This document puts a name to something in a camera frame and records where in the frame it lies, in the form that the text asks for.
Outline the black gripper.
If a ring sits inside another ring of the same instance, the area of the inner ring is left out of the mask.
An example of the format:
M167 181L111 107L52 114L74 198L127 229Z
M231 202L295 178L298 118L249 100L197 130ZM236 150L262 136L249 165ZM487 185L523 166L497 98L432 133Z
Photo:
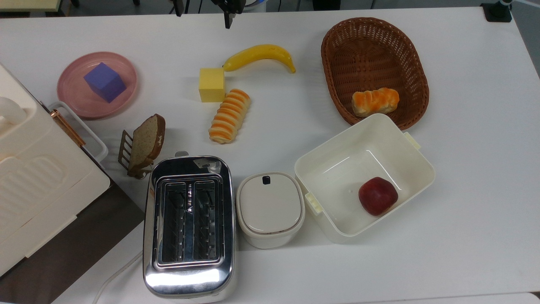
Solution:
M226 29L231 28L232 15L243 13L246 5L246 0L211 0L224 12L224 26Z

